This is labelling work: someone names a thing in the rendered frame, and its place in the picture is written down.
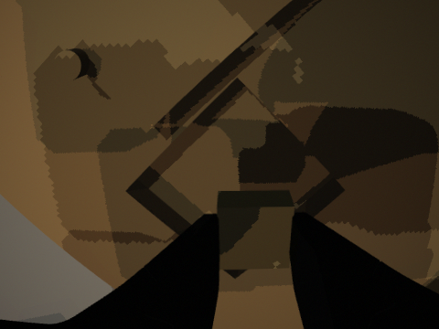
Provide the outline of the dark olive cube block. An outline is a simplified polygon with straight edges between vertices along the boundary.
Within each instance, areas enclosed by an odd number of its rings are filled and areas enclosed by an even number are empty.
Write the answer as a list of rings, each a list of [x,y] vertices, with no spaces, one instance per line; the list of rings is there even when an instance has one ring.
[[[219,269],[289,268],[294,213],[289,190],[219,190]]]

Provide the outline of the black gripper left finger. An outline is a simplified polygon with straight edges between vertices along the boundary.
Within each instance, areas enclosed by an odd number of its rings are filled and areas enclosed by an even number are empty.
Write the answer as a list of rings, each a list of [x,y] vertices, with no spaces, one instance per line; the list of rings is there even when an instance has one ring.
[[[0,329],[212,329],[220,285],[217,213],[205,213],[122,285],[56,324]]]

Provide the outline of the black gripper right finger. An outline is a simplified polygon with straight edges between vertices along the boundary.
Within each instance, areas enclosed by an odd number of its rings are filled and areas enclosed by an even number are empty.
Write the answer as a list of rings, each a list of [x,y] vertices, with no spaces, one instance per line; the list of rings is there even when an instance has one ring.
[[[304,329],[439,329],[439,293],[306,212],[293,215],[289,253]]]

